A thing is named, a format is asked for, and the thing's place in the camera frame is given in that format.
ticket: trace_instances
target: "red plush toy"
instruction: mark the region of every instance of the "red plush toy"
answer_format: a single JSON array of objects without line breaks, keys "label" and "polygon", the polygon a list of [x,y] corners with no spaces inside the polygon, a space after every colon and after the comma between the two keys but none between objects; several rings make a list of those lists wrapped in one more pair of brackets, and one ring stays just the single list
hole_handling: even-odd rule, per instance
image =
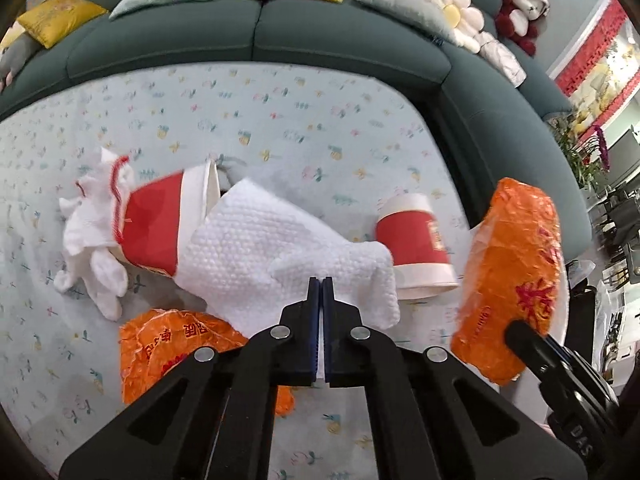
[{"label": "red plush toy", "polygon": [[549,0],[502,0],[502,8],[495,19],[498,34],[517,43],[530,56],[535,56],[538,37],[533,22],[548,15]]}]

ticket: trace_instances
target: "orange packaging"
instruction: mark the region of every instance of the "orange packaging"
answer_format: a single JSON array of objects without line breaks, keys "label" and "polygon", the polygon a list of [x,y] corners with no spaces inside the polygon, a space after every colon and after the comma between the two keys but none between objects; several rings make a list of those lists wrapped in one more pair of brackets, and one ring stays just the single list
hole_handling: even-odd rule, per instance
[{"label": "orange packaging", "polygon": [[515,319],[548,333],[559,293],[560,227],[540,189],[504,178],[474,236],[466,263],[453,353],[500,386],[525,365],[504,343]]},{"label": "orange packaging", "polygon": [[[130,404],[201,346],[225,352],[248,341],[229,323],[203,312],[153,309],[120,327],[122,400]],[[288,386],[278,387],[276,414],[293,411]]]}]

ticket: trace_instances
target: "green sofa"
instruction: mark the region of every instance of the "green sofa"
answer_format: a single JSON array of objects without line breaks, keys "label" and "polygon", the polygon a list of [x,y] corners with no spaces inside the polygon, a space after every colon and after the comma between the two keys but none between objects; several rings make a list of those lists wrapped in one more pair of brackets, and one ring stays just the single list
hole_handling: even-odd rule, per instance
[{"label": "green sofa", "polygon": [[[113,9],[120,0],[91,0]],[[473,0],[495,35],[500,0]],[[213,0],[149,7],[110,22],[101,16],[41,51],[0,95],[0,120],[81,82],[114,73],[201,61],[286,62],[373,76],[424,116],[471,224],[496,183],[510,176],[541,187],[561,219],[565,259],[591,240],[584,200],[545,118],[570,110],[558,87],[516,45],[527,72],[519,89],[481,57],[425,36],[354,2]]]}]

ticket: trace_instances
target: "table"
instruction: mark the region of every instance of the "table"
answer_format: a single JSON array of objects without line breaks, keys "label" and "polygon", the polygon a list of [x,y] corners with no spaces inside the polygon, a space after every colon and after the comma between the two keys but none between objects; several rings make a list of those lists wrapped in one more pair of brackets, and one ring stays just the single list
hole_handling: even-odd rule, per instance
[{"label": "table", "polygon": [[[204,304],[162,276],[129,268],[119,323],[105,320],[62,268],[60,197],[103,146],[128,153],[140,182],[202,163],[249,175],[350,240],[370,240],[389,197],[423,192],[458,274],[470,234],[424,121],[373,78],[257,63],[141,70],[53,95],[0,124],[0,402],[50,472],[123,408],[118,325],[151,307]],[[408,348],[446,346],[458,290],[403,302],[388,333]],[[270,479],[376,478],[364,391],[318,383],[295,393],[274,428]]]}]

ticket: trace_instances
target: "triangular cutout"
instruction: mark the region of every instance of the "triangular cutout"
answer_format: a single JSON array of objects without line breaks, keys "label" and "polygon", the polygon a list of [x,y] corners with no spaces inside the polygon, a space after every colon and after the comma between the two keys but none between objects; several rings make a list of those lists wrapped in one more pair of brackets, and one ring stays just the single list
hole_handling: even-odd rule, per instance
[{"label": "triangular cutout", "polygon": [[520,429],[516,420],[463,380],[454,383],[483,446],[494,446]]},{"label": "triangular cutout", "polygon": [[129,426],[129,434],[158,446],[174,420],[189,381],[181,378]]}]

